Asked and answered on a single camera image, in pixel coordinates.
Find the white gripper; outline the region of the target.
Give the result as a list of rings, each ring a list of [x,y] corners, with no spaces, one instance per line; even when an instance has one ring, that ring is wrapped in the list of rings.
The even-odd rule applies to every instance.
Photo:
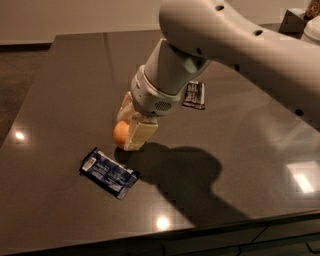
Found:
[[[147,78],[145,66],[141,65],[131,82],[117,114],[117,121],[129,121],[124,149],[139,150],[158,129],[158,121],[139,116],[166,116],[180,101],[182,89],[175,95],[157,89]]]

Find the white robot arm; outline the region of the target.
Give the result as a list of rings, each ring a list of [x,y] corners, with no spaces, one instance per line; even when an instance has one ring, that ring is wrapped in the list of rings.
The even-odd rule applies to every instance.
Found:
[[[171,112],[183,88],[212,61],[237,70],[302,120],[320,126],[320,48],[264,29],[225,0],[163,0],[163,37],[132,79],[113,138],[136,151]]]

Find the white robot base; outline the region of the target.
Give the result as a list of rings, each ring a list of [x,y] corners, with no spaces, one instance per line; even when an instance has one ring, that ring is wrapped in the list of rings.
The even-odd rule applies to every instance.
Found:
[[[301,39],[306,42],[320,45],[320,16],[307,22]]]

